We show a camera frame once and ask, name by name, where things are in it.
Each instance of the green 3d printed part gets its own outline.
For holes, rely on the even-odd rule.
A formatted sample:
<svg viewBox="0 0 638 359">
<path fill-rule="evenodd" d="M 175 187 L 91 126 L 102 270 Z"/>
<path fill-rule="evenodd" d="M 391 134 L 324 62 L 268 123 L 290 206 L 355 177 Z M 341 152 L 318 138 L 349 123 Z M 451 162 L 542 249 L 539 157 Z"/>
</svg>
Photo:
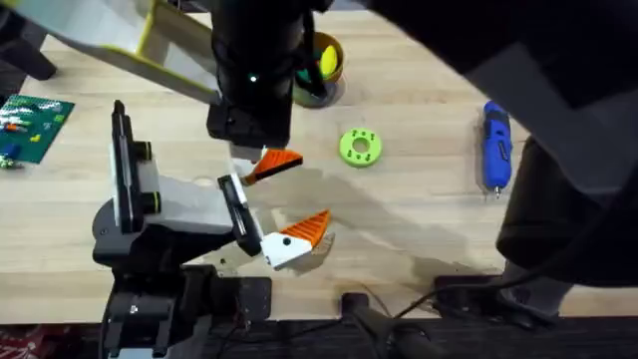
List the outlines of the green 3d printed part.
<svg viewBox="0 0 638 359">
<path fill-rule="evenodd" d="M 356 168 L 367 167 L 376 162 L 382 149 L 381 138 L 364 128 L 351 129 L 339 142 L 341 158 L 346 164 Z"/>
<path fill-rule="evenodd" d="M 0 125 L 15 123 L 26 132 L 0 132 L 0 149 L 14 144 L 22 149 L 14 160 L 38 164 L 67 122 L 74 104 L 12 95 L 0 108 Z"/>
</svg>

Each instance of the orange part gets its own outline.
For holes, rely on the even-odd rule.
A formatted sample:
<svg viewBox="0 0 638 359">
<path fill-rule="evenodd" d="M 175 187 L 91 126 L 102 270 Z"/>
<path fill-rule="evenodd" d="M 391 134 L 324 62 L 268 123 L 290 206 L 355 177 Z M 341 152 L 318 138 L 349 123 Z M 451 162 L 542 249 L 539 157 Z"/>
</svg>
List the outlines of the orange part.
<svg viewBox="0 0 638 359">
<path fill-rule="evenodd" d="M 303 157 L 294 151 L 269 149 L 252 174 L 246 176 L 244 181 L 248 184 L 254 184 L 258 180 L 301 165 L 302 161 Z"/>
<path fill-rule="evenodd" d="M 330 210 L 326 209 L 284 228 L 280 233 L 308 240 L 314 248 L 323 238 L 329 222 Z"/>
</svg>

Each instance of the cable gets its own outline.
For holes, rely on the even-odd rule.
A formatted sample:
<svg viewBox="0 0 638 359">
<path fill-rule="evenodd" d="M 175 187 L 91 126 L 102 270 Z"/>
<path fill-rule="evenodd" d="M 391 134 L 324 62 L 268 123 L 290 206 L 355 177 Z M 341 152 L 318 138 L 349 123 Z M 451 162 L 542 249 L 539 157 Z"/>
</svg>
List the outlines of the cable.
<svg viewBox="0 0 638 359">
<path fill-rule="evenodd" d="M 228 337 L 227 339 L 220 337 L 222 340 L 225 339 L 227 342 L 229 343 L 242 343 L 242 344 L 260 344 L 260 343 L 271 343 L 271 342 L 278 342 L 278 341 L 282 341 L 282 340 L 290 340 L 290 339 L 294 339 L 294 338 L 298 338 L 300 336 L 304 336 L 306 334 L 310 334 L 310 333 L 314 333 L 317 331 L 321 331 L 321 330 L 326 330 L 326 329 L 330 329 L 333 327 L 336 327 L 338 325 L 340 325 L 342 323 L 342 319 L 339 319 L 337 321 L 334 322 L 329 322 L 329 323 L 324 323 L 324 324 L 320 324 L 314 327 L 310 327 L 310 328 L 306 328 L 303 330 L 300 330 L 296 333 L 287 335 L 284 338 L 280 338 L 280 337 L 275 337 L 275 338 L 268 338 L 268 339 L 259 339 L 259 340 L 246 340 L 246 339 L 239 339 L 239 338 L 232 338 L 232 337 Z"/>
<path fill-rule="evenodd" d="M 483 289 L 483 290 L 503 290 L 512 288 L 529 281 L 532 281 L 551 269 L 558 267 L 564 262 L 573 259 L 577 254 L 579 254 L 584 248 L 588 247 L 591 242 L 593 242 L 596 238 L 594 235 L 595 231 L 608 219 L 609 216 L 616 214 L 619 208 L 622 208 L 623 205 L 626 205 L 626 202 L 629 202 L 634 195 L 631 193 L 627 193 L 631 191 L 634 185 L 633 183 L 638 182 L 638 167 L 634 168 L 633 173 L 623 190 L 621 190 L 618 194 L 616 194 L 614 200 L 611 202 L 607 210 L 604 210 L 602 213 L 598 214 L 598 216 L 587 223 L 587 226 L 580 232 L 580 234 L 572 240 L 567 246 L 562 248 L 559 252 L 552 255 L 549 259 L 545 260 L 541 264 L 538 264 L 536 267 L 528 271 L 526 274 L 522 275 L 517 279 L 513 279 L 511 281 L 499 282 L 498 280 L 492 283 L 486 284 L 451 284 L 437 290 L 431 291 L 417 301 L 413 302 L 404 310 L 400 311 L 397 315 L 394 316 L 394 319 L 400 319 L 404 317 L 406 314 L 415 310 L 417 307 L 422 305 L 426 300 L 432 298 L 433 296 L 439 295 L 443 292 L 457 290 L 457 289 Z"/>
</svg>

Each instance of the blue electric screwdriver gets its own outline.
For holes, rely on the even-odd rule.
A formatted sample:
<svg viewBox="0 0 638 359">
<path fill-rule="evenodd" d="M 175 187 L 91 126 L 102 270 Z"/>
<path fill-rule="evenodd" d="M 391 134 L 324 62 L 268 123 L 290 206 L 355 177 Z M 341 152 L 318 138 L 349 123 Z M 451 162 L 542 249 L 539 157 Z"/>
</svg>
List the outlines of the blue electric screwdriver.
<svg viewBox="0 0 638 359">
<path fill-rule="evenodd" d="M 493 190 L 496 198 L 511 177 L 511 137 L 509 116 L 493 101 L 483 108 L 482 174 L 485 187 Z"/>
</svg>

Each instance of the wooden tabletop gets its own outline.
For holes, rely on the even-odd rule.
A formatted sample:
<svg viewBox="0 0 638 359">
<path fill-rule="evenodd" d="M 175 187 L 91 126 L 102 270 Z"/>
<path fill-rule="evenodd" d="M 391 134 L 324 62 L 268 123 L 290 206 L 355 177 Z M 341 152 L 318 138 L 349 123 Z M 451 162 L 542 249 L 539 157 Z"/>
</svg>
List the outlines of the wooden tabletop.
<svg viewBox="0 0 638 359">
<path fill-rule="evenodd" d="M 368 12 L 332 12 L 317 23 L 342 42 L 345 92 L 327 109 L 294 107 L 289 148 L 303 154 L 303 167 L 251 187 L 248 197 L 265 230 L 329 208 L 332 245 L 278 272 L 234 245 L 196 262 L 226 275 L 269 273 L 274 319 L 335 317 L 346 291 L 367 292 L 396 313 L 437 275 L 500 273 L 494 241 L 508 193 L 485 200 L 477 185 L 485 97 Z M 206 132 L 207 106 L 52 37 L 43 52 L 58 75 L 27 79 L 22 93 L 76 108 L 40 165 L 0 173 L 0 323 L 95 322 L 112 283 L 93 262 L 91 224 L 111 195 L 113 101 L 127 105 L 136 138 L 153 142 L 163 175 L 211 183 L 226 172 L 228 150 Z M 337 153 L 341 135 L 360 126 L 384 143 L 382 158 L 364 170 Z M 512 133 L 516 166 L 526 132 L 513 124 Z M 632 289 L 576 288 L 562 312 L 636 314 L 637 299 Z"/>
</svg>

